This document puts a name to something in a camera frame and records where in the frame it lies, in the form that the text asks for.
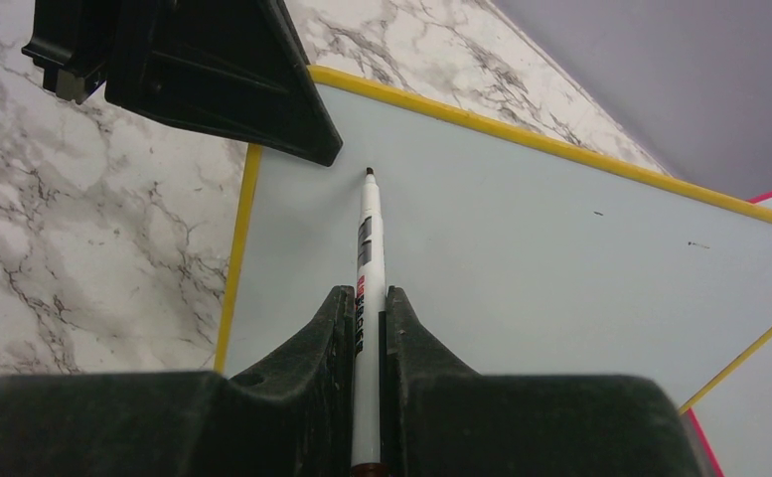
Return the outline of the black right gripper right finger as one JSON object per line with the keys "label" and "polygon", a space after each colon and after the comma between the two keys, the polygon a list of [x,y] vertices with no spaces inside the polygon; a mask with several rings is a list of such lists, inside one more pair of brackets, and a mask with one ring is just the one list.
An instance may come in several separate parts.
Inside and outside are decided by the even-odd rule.
{"label": "black right gripper right finger", "polygon": [[386,297],[383,457],[395,476],[697,476],[679,414],[651,380],[482,375]]}

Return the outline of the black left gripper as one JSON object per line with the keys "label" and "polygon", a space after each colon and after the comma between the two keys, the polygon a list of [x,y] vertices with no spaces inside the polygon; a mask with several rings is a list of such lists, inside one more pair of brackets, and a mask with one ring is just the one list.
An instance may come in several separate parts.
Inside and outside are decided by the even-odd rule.
{"label": "black left gripper", "polygon": [[37,0],[22,53],[65,101],[106,81],[108,102],[167,126],[325,167],[343,145],[282,1]]}

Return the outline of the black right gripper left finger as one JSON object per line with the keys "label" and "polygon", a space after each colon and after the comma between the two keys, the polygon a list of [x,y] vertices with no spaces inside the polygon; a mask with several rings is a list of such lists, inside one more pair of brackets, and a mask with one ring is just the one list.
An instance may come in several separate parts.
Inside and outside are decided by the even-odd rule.
{"label": "black right gripper left finger", "polygon": [[353,292],[243,372],[0,376],[0,476],[345,476]]}

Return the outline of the white brown whiteboard marker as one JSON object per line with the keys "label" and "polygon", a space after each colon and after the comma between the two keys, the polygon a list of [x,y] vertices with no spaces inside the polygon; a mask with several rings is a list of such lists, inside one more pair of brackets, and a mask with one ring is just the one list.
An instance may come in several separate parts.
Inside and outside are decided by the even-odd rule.
{"label": "white brown whiteboard marker", "polygon": [[381,326],[386,272],[381,192],[366,169],[358,229],[355,293],[352,476],[387,476],[381,441]]}

